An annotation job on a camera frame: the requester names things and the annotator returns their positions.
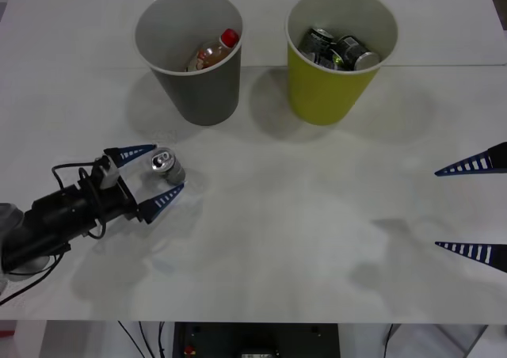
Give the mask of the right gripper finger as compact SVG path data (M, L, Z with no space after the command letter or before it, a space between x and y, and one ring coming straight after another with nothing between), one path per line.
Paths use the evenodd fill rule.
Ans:
M498 271L507 273L506 244L475 244L458 242L434 242L442 249L480 262Z
M437 170L436 176L506 173L507 142Z

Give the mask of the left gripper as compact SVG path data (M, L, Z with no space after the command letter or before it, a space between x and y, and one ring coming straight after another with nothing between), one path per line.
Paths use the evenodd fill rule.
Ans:
M126 165L155 149L154 144L104 149L109 158L98 158L80 167L81 222L110 222L120 216L127 220L153 223L179 196L181 183L172 189L137 204L121 177L117 165Z

